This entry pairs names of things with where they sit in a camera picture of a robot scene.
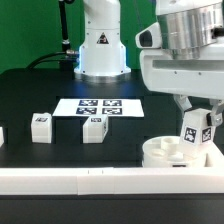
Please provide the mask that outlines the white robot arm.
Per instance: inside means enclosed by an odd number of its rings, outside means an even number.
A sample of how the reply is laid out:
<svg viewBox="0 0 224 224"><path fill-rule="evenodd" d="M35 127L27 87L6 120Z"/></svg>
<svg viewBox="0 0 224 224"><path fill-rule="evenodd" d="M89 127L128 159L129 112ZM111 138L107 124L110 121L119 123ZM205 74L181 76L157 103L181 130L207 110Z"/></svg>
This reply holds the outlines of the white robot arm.
<svg viewBox="0 0 224 224"><path fill-rule="evenodd" d="M182 111L190 96L207 98L207 123L224 112L223 0L150 0L150 23L135 36L145 86L169 93ZM120 42L118 7L112 0L84 0L85 40L75 75L94 82L129 70Z"/></svg>

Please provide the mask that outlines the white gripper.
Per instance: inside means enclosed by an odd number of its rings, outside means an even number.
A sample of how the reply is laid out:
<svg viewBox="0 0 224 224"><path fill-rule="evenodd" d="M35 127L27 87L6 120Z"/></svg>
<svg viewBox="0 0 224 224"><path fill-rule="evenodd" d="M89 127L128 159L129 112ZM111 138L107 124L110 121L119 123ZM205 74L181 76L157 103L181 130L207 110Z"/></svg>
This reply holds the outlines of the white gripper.
<svg viewBox="0 0 224 224"><path fill-rule="evenodd" d="M162 49L161 31L158 23L147 27L135 37L141 49L140 68L145 86L150 91L174 95L181 111L192 105L187 96L210 99L212 110L206 115L209 126L218 127L224 112L224 28L213 32L215 42L200 47L196 60L172 59Z"/></svg>

